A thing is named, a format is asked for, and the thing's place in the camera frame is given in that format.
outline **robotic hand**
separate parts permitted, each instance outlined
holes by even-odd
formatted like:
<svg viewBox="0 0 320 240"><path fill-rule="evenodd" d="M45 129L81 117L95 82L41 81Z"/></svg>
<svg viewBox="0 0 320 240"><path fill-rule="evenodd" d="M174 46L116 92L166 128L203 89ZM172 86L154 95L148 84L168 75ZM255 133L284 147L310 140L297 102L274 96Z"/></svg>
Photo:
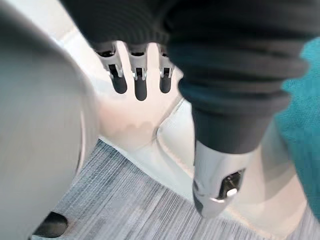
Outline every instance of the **robotic hand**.
<svg viewBox="0 0 320 240"><path fill-rule="evenodd" d="M194 203L202 216L217 216L239 192L251 152L274 114L290 102L283 81L307 71L299 56L319 34L319 2L61 2L99 55L114 52L112 41L127 43L138 100L147 97L148 43L160 45L163 93L170 90L174 65L183 71L178 87L192 104L195 128ZM117 59L105 68L113 74L110 66L117 66L119 77ZM126 91L123 79L112 82L117 92Z"/></svg>

